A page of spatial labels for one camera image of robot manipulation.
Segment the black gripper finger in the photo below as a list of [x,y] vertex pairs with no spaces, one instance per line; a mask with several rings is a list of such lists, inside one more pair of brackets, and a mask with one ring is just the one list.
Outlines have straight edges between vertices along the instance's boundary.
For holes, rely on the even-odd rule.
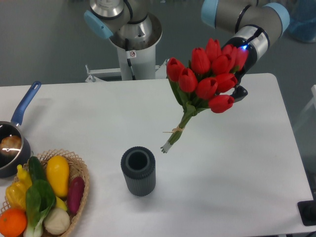
[[230,95],[226,95],[225,103],[236,103],[244,99],[248,95],[248,91],[241,85],[234,87],[233,92]]

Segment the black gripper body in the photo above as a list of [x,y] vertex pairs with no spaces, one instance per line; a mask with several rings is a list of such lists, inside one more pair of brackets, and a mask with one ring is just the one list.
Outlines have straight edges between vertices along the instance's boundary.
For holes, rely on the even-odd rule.
[[250,39],[244,39],[242,37],[233,37],[228,40],[223,46],[222,50],[229,49],[228,45],[237,49],[237,57],[235,59],[234,67],[239,66],[239,69],[235,72],[237,78],[237,85],[241,83],[242,77],[250,70],[255,64],[255,47],[251,44]]

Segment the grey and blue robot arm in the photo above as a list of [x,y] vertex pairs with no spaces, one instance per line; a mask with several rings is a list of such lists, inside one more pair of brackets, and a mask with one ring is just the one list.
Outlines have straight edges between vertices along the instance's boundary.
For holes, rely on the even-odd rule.
[[[229,43],[248,52],[237,79],[245,75],[287,29],[290,17],[279,3],[259,0],[206,0],[203,23],[233,33]],[[84,13],[88,27],[117,48],[122,80],[156,77],[156,44],[162,36],[160,21],[145,0],[92,0]]]

